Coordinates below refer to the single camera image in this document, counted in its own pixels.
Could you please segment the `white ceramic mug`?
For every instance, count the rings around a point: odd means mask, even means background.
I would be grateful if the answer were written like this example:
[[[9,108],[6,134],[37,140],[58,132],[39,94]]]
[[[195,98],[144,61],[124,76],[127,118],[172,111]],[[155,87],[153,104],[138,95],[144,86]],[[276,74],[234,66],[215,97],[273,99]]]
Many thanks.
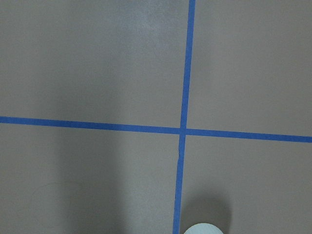
[[[223,234],[223,232],[213,224],[197,223],[189,227],[184,234]]]

